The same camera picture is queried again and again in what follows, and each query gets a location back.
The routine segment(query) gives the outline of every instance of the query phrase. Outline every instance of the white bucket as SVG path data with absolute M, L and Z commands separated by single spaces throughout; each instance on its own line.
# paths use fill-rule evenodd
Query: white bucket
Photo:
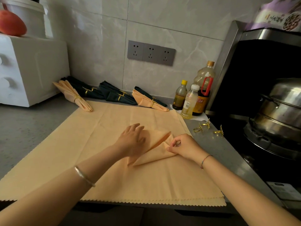
M 32 0 L 0 0 L 7 10 L 20 17 L 26 27 L 26 36 L 46 38 L 44 24 L 44 7 Z

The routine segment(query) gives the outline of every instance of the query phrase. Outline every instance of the white bottle cap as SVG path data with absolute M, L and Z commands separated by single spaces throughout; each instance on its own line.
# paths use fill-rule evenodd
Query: white bottle cap
M 193 89 L 193 90 L 199 90 L 199 89 L 200 89 L 200 86 L 199 86 L 199 85 L 192 84 L 190 89 Z

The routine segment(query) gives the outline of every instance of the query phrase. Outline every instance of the silver bangle bracelet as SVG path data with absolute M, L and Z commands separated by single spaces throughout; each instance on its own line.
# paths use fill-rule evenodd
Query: silver bangle bracelet
M 93 186 L 93 187 L 95 187 L 95 184 L 93 183 L 93 182 L 91 182 L 80 170 L 79 170 L 79 168 L 77 167 L 77 166 L 75 166 L 74 167 L 74 169 L 76 170 L 76 172 L 78 173 L 78 175 L 81 177 L 81 178 L 83 178 L 83 179 L 85 179 L 86 180 L 86 182 L 90 185 L 90 186 Z
M 206 158 L 204 158 L 203 161 L 202 161 L 201 169 L 204 169 L 204 168 L 203 168 L 203 163 L 204 163 L 204 161 L 205 161 Z

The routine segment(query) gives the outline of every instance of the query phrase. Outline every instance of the left hand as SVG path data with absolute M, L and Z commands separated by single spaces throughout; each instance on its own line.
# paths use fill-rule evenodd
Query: left hand
M 137 156 L 141 154 L 142 145 L 145 143 L 145 138 L 140 137 L 144 126 L 140 124 L 133 124 L 128 126 L 114 144 L 120 149 L 121 156 Z

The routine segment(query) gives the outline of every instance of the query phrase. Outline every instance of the hand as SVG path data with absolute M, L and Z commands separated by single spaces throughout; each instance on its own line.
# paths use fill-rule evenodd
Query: hand
M 140 137 L 140 133 L 144 129 L 144 126 L 139 125 L 140 124 L 133 124 L 128 126 L 114 144 L 118 149 L 120 149 L 120 153 L 123 158 L 141 154 L 145 138 Z
M 179 154 L 184 158 L 195 161 L 200 164 L 202 160 L 209 155 L 205 152 L 200 145 L 188 134 L 183 134 L 175 137 L 167 151 Z

